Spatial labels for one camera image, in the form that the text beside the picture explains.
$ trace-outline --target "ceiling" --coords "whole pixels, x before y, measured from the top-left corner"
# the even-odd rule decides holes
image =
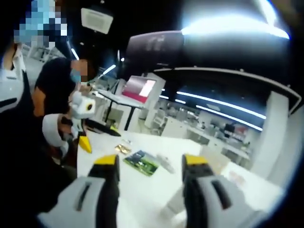
[[[276,41],[270,40],[269,45],[272,45],[272,56],[264,58],[265,54],[263,53],[260,54],[261,58],[251,58],[248,55],[240,56],[238,59],[242,62],[233,62],[235,58],[231,55],[234,53],[231,50],[231,45],[225,46],[230,48],[225,53],[229,53],[232,57],[226,55],[226,58],[221,59],[223,49],[218,48],[216,42],[209,42],[208,45],[201,47],[201,40],[197,38],[190,39],[187,43],[187,50],[184,50],[184,54],[179,58],[176,67],[193,67],[194,65],[206,67],[208,65],[208,67],[234,68],[238,70],[240,68],[248,70],[247,68],[249,68],[248,71],[250,73],[271,78],[286,86],[290,85],[292,89],[302,93],[303,87],[301,85],[304,85],[304,79],[300,75],[304,74],[302,67],[300,67],[300,56],[303,52],[299,50],[299,43],[302,41],[303,33],[298,29],[300,27],[299,20],[295,17],[295,15],[302,13],[302,9],[299,9],[300,4],[298,1],[273,0],[273,3],[280,10],[280,16],[288,23],[287,26],[280,18],[276,26],[287,30],[292,37],[290,44],[285,46],[289,51],[285,56],[275,54],[282,46],[276,46],[274,44]],[[291,7],[292,4],[297,4],[298,13]],[[265,20],[253,0],[155,0],[149,2],[104,0],[103,4],[99,0],[57,0],[57,5],[61,6],[62,15],[67,19],[71,46],[76,50],[80,58],[90,59],[96,68],[102,67],[103,69],[112,64],[117,64],[117,50],[120,50],[122,57],[125,56],[128,41],[134,35],[156,31],[180,30],[202,16],[217,15],[225,10],[228,12],[240,10],[242,13],[250,14],[256,19]],[[107,35],[94,32],[82,26],[80,9],[89,8],[92,5],[99,6],[113,15],[114,20]],[[59,42],[57,47],[64,55],[73,57],[65,43]],[[204,55],[206,47],[209,47],[209,55]],[[128,68],[127,62],[125,61],[124,69]],[[233,64],[227,66],[227,62],[232,62]],[[244,77],[232,75],[227,77],[227,74],[212,72],[167,71],[157,72],[157,75],[167,81],[164,95],[169,96],[170,99],[178,98],[184,100],[190,106],[202,105],[207,107],[207,103],[203,100],[197,101],[195,98],[176,96],[176,91],[182,90],[192,94],[195,93],[264,114],[267,98],[273,89],[269,85],[248,78],[244,79]],[[290,99],[291,105],[294,104],[294,97],[290,97]],[[263,124],[262,119],[250,114],[227,106],[220,106],[219,108],[221,112],[243,119],[256,126],[262,126]]]

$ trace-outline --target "chair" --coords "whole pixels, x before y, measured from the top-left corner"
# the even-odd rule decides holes
[[[161,135],[163,126],[165,124],[165,117],[166,113],[164,110],[157,110],[157,113],[155,114],[155,117],[152,121],[152,129],[151,133],[156,135]]]

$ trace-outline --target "office room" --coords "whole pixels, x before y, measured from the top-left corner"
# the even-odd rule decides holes
[[[46,136],[43,129],[44,146],[57,152],[47,155],[71,183],[54,207],[38,214],[42,223],[234,228],[271,218],[303,156],[303,79],[291,73],[289,59],[296,32],[279,19],[270,26],[262,3],[232,0],[248,14],[223,11],[206,18],[212,28],[195,16],[195,6],[213,15],[231,9],[226,1],[185,2],[183,16],[178,10],[170,26],[162,23],[167,15],[149,21],[145,9],[142,28],[135,25],[139,16],[131,19],[106,0],[77,2],[73,10],[67,7],[73,25],[68,41],[21,46],[33,99],[43,66],[56,59],[70,64],[67,77],[74,86],[68,112],[50,114],[61,115],[55,133]],[[96,20],[106,15],[109,27],[91,25],[91,14]],[[238,21],[246,26],[230,26]],[[248,24],[258,26],[249,30]],[[87,81],[73,68],[82,61],[96,67]],[[53,138],[58,142],[52,144]],[[202,205],[192,208],[193,201]]]

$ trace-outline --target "pink screen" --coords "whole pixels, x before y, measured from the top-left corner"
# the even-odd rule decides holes
[[[122,94],[145,103],[154,85],[154,80],[145,77],[131,76],[125,85]]]

